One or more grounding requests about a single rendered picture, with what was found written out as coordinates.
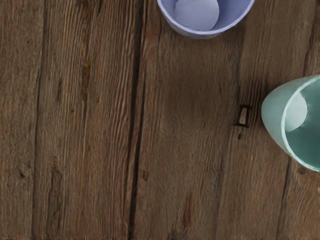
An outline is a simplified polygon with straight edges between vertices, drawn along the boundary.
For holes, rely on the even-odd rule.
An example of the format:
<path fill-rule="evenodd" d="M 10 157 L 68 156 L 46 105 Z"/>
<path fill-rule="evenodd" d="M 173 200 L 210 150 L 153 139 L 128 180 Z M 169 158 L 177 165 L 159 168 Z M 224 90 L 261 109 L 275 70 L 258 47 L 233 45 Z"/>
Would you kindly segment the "teal green cup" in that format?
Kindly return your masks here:
<path fill-rule="evenodd" d="M 320 172 L 320 74 L 275 88 L 262 103 L 261 118 L 282 150 L 302 166 Z"/>

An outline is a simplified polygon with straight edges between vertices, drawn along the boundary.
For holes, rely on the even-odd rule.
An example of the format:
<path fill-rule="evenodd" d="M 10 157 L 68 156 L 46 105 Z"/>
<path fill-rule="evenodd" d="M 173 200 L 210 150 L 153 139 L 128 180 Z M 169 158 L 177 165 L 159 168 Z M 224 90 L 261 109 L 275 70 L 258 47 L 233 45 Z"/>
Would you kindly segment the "lavender blue cup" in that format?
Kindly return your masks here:
<path fill-rule="evenodd" d="M 156 0 L 178 34 L 197 40 L 214 38 L 236 26 L 255 0 Z"/>

